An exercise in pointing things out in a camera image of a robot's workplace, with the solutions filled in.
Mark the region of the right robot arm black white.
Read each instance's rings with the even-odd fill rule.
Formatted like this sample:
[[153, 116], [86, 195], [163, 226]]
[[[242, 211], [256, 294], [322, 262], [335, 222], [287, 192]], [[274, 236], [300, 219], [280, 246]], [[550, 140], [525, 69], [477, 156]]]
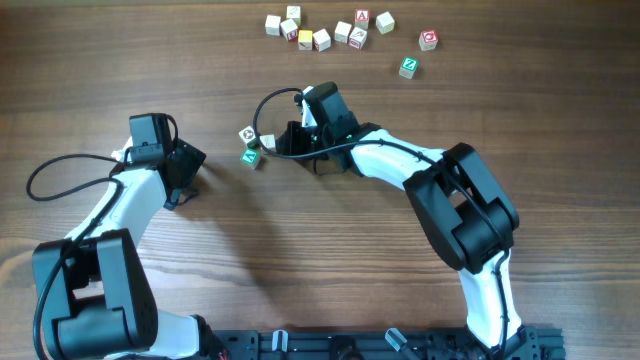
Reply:
[[505, 355], [521, 325], [509, 280], [519, 215], [475, 149], [425, 148], [360, 123], [333, 82], [292, 92], [302, 118], [278, 139], [278, 156], [332, 160], [403, 190], [432, 249], [459, 274], [467, 329], [485, 349]]

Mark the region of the soccer ball wooden block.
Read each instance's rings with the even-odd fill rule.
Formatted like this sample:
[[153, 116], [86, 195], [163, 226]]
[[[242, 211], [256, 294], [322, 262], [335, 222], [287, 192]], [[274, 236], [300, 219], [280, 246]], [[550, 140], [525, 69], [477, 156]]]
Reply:
[[247, 148], [255, 149], [259, 146], [258, 137], [252, 126], [247, 126], [238, 133]]

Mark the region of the wooden block red sides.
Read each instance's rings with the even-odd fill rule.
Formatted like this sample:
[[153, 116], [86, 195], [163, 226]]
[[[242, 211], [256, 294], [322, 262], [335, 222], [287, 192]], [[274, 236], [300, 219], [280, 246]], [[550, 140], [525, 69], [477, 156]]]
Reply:
[[273, 151], [273, 152], [277, 151], [276, 138], [273, 134], [261, 135], [260, 141], [270, 151]]

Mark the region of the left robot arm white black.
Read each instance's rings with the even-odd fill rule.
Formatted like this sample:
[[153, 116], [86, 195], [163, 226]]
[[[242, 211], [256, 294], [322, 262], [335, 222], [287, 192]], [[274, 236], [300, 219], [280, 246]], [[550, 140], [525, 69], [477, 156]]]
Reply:
[[108, 188], [63, 239], [37, 246], [32, 325], [40, 359], [226, 359], [198, 315], [158, 309], [137, 246], [154, 215], [197, 196], [206, 156], [164, 113], [130, 117], [131, 138], [110, 161]]

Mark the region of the green letter A block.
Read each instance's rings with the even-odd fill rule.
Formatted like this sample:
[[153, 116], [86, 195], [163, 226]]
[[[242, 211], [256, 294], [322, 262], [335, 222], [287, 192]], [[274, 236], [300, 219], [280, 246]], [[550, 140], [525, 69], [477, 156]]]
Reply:
[[243, 164], [256, 169], [261, 161], [261, 153], [256, 149], [245, 148], [240, 160]]

